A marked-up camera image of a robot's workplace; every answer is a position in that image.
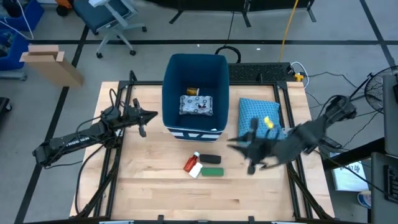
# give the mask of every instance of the desk fan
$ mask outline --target desk fan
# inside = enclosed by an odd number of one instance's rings
[[[384,75],[397,75],[398,66],[389,67],[382,70],[381,72],[370,75],[368,82],[365,86],[365,99],[375,109],[380,113],[383,113],[383,76]]]

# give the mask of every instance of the patterned cloth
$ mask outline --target patterned cloth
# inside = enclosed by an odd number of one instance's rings
[[[211,96],[180,97],[180,114],[213,115],[213,98]]]
[[[250,120],[252,118],[259,119],[259,127],[256,136],[264,138],[268,127],[264,122],[264,118],[268,116],[274,123],[274,128],[268,135],[269,139],[275,138],[277,130],[280,131],[278,139],[284,139],[286,135],[282,132],[279,123],[279,104],[270,101],[252,100],[240,98],[239,100],[239,121],[238,121],[238,134],[243,136],[250,130]]]

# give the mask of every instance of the blue fabric bin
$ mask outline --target blue fabric bin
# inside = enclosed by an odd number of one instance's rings
[[[37,2],[37,0],[30,0],[24,9],[24,12],[25,12],[26,20],[30,25],[30,29],[32,29],[32,31],[33,31],[36,28],[37,24],[39,23],[40,18],[43,16],[44,9]],[[23,15],[21,15],[18,18],[3,17],[0,19],[1,19],[1,21],[5,22],[6,24],[10,25],[11,27],[13,27],[19,31],[29,31],[29,28],[25,22]],[[0,23],[0,29],[9,29],[9,27]]]
[[[4,32],[12,32],[15,36],[8,55],[6,57],[0,57],[0,71],[22,68],[24,62],[19,62],[19,59],[22,53],[27,51],[28,42],[23,36],[13,30],[0,30],[0,35]]]
[[[187,88],[199,88],[199,95],[213,97],[213,115],[180,115],[180,97]],[[163,123],[177,138],[187,141],[215,141],[228,120],[228,64],[222,55],[175,54],[170,58],[162,87]]]

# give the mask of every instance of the wooden tabletop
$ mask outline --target wooden tabletop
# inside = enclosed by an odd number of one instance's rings
[[[104,82],[95,116],[111,105],[109,89],[118,82]],[[288,83],[295,124],[311,119],[302,83]],[[147,137],[138,128],[127,128],[119,166],[112,219],[156,220],[293,220],[292,200],[286,166],[247,175],[247,162],[240,153],[226,147],[228,138],[237,136],[240,98],[275,101],[271,86],[230,86],[228,124],[216,142],[188,142],[175,139],[162,122],[162,87],[134,86],[132,98],[138,98],[145,110],[158,111],[147,126]],[[287,122],[284,102],[282,111]],[[85,159],[98,148],[86,148]],[[194,151],[222,156],[219,167],[224,177],[191,178],[182,168]],[[80,181],[80,210],[98,188],[105,150],[86,164]],[[309,191],[325,211],[334,216],[319,154],[302,155]],[[297,188],[301,216],[305,217],[302,194]],[[103,200],[104,214],[108,193]],[[71,215],[75,214],[72,206]]]

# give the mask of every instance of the yellow cable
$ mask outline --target yellow cable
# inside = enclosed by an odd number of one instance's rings
[[[294,3],[293,11],[290,14],[289,22],[287,23],[287,27],[286,27],[286,30],[285,30],[284,40],[282,41],[282,46],[280,47],[280,54],[279,54],[278,62],[280,62],[282,60],[282,57],[284,57],[284,47],[285,47],[285,40],[286,40],[286,36],[287,36],[287,31],[289,31],[290,23],[292,22],[294,12],[296,11],[297,3],[299,3],[299,0],[296,0],[296,2]]]

